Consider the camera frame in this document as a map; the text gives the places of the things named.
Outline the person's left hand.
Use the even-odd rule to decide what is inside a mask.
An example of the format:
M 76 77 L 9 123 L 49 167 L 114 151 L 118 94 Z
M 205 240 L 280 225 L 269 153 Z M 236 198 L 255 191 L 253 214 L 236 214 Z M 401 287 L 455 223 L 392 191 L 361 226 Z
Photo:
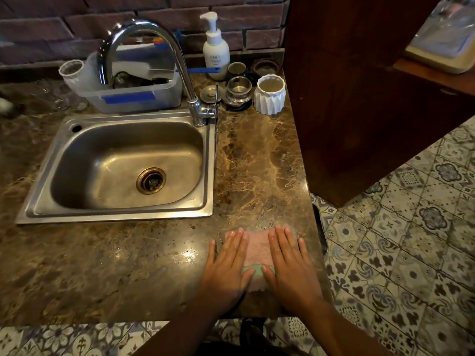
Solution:
M 206 270 L 205 264 L 197 298 L 200 302 L 230 306 L 230 311 L 243 296 L 238 293 L 237 284 L 239 269 L 244 268 L 244 265 L 225 266 L 225 242 L 218 254 L 215 254 L 215 263 L 211 269 Z M 245 257 L 248 244 L 249 236 L 245 232 Z

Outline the person's right hand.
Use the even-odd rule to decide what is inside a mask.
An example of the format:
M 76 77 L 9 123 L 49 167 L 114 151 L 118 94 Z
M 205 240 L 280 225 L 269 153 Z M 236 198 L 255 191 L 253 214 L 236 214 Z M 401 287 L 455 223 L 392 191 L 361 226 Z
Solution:
M 298 238 L 294 236 L 294 261 L 286 264 L 276 237 L 275 227 L 268 232 L 268 241 L 274 266 L 279 268 L 281 279 L 279 293 L 274 293 L 282 306 L 292 315 L 298 306 L 309 304 L 314 300 L 324 300 L 317 272 L 311 262 L 311 270 L 306 270 L 298 263 Z

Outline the pink cleaning cloth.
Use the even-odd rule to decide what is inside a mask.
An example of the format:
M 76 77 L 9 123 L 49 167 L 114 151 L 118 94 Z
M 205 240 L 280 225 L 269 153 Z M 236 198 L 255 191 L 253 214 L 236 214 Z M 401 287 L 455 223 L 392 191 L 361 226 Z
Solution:
M 254 268 L 256 270 L 248 288 L 251 292 L 268 288 L 261 271 L 261 265 L 274 266 L 268 241 L 269 230 L 256 233 L 247 232 L 249 236 L 249 244 L 246 251 L 244 268 Z

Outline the person's right forearm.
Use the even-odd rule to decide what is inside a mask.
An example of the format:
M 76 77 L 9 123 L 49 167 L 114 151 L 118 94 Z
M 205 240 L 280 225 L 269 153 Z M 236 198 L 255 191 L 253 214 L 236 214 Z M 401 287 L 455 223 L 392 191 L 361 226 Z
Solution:
M 303 304 L 294 313 L 328 356 L 394 356 L 326 301 Z

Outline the person's left forearm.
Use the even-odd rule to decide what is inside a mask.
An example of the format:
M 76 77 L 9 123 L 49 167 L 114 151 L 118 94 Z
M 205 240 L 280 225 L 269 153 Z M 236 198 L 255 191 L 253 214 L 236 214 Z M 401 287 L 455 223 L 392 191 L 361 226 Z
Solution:
M 193 356 L 230 306 L 194 301 L 146 341 L 133 356 Z

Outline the stainless steel sink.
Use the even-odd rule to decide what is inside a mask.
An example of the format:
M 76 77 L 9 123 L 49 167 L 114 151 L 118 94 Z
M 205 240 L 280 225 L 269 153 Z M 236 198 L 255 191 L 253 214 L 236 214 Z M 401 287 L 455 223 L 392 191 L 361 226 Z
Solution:
M 196 127 L 185 109 L 65 118 L 15 223 L 211 216 L 216 121 Z M 135 183 L 149 167 L 166 182 L 144 195 Z

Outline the white ribbed ceramic cup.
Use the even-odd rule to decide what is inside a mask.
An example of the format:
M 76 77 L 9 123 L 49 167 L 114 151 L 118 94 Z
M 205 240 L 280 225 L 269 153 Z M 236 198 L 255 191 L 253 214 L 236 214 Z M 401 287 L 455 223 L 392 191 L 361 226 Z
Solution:
M 281 112 L 286 98 L 286 83 L 276 74 L 259 78 L 254 92 L 254 107 L 263 115 L 276 115 Z

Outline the small metal lid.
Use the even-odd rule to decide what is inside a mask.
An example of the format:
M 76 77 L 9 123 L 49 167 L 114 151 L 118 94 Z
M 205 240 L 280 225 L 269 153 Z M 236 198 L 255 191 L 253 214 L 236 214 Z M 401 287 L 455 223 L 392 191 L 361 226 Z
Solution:
M 199 98 L 202 102 L 207 104 L 220 103 L 224 94 L 224 88 L 220 85 L 213 84 L 204 87 L 200 93 Z

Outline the stainless steel cup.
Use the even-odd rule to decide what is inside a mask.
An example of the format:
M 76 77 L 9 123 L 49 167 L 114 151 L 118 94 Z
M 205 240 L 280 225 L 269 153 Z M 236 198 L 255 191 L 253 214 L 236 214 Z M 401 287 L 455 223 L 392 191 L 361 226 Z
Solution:
M 231 78 L 222 99 L 229 111 L 246 110 L 252 104 L 252 82 L 244 76 Z

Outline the dark wooden cabinet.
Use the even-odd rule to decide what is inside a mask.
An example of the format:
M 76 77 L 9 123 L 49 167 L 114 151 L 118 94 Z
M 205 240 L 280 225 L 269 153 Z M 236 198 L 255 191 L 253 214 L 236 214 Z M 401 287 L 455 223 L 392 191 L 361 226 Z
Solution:
M 283 70 L 307 183 L 336 207 L 475 115 L 475 69 L 403 57 L 439 1 L 290 1 Z

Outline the brown ceramic bowl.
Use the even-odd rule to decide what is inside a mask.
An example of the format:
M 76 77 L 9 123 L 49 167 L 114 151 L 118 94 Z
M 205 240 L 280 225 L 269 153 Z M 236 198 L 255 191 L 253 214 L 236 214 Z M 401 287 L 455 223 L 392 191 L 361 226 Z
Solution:
M 250 66 L 251 71 L 258 77 L 263 77 L 270 74 L 278 75 L 281 71 L 282 65 L 271 58 L 256 59 Z

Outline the clear plastic storage tub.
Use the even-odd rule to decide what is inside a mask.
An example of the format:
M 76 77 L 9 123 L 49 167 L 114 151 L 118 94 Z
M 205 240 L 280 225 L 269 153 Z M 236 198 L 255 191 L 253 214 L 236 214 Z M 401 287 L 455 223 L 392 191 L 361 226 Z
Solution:
M 92 84 L 76 92 L 104 114 L 173 109 L 181 105 L 182 80 L 168 45 L 121 45 L 112 61 L 112 86 Z

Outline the clear drinking glass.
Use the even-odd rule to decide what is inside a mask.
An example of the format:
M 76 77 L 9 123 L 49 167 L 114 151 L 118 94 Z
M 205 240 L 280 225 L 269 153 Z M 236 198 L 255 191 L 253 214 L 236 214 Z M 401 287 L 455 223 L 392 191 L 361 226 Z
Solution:
M 39 88 L 37 96 L 56 111 L 83 111 L 88 107 L 88 101 L 78 96 L 63 81 L 41 79 L 37 81 Z

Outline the white plastic cup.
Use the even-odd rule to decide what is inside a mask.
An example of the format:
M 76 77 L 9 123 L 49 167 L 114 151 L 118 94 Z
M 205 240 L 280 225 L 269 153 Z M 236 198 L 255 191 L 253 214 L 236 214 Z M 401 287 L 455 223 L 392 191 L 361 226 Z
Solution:
M 86 90 L 88 76 L 85 63 L 79 59 L 73 59 L 63 63 L 58 73 L 63 78 L 65 84 L 74 92 Z

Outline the cream plastic tray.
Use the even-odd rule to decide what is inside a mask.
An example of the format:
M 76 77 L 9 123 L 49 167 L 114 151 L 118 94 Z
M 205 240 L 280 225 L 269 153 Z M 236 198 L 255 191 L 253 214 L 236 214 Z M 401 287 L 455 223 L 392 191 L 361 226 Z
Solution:
M 475 67 L 475 0 L 440 0 L 404 55 L 449 74 Z

